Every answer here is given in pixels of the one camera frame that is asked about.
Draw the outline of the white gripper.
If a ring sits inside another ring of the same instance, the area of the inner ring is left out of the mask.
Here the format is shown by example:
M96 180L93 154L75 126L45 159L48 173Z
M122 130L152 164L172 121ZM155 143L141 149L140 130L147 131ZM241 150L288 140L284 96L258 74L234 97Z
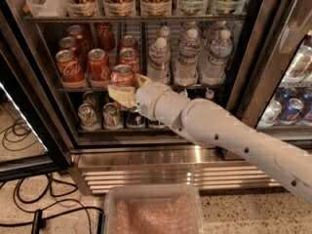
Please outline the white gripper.
M165 84L151 82L147 76L137 74L135 80L137 90L135 87L109 85L109 96L127 108L136 106L140 115L163 123L178 135L184 135L181 114L190 99Z

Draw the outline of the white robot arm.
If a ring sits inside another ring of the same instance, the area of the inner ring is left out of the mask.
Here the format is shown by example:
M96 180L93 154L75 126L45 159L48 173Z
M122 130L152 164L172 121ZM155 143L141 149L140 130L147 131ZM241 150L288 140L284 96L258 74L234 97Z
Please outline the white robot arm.
M312 156L259 132L205 98L191 99L138 75L132 87L107 87L109 96L151 121L159 121L190 142L230 150L312 204Z

